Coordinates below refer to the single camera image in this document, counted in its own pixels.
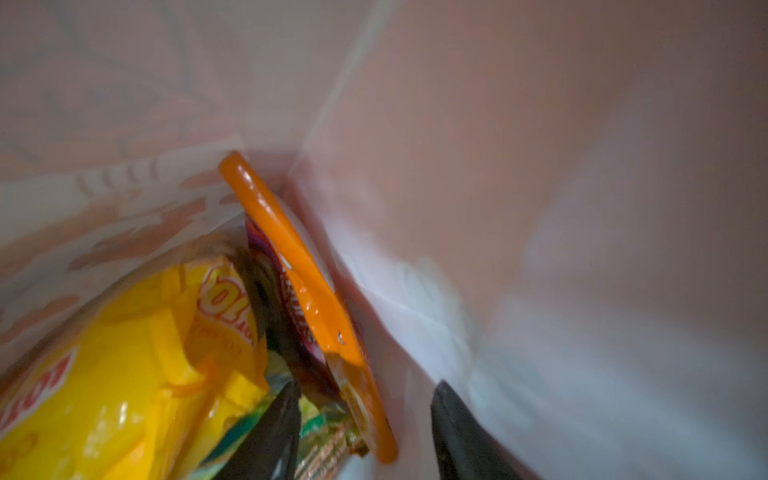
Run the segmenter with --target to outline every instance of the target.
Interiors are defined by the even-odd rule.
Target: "yellow plastic wrapper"
[[[266,338],[227,257],[101,303],[4,385],[0,478],[185,478],[266,394]]]

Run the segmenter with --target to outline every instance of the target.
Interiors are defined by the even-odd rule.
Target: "yellow snack bag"
[[[183,478],[268,391],[266,338],[230,258],[142,277],[3,386],[0,478]]]

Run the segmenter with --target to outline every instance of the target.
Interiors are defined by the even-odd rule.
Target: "yellow package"
[[[4,386],[0,478],[183,478],[265,395],[265,368],[226,257],[146,276]]]

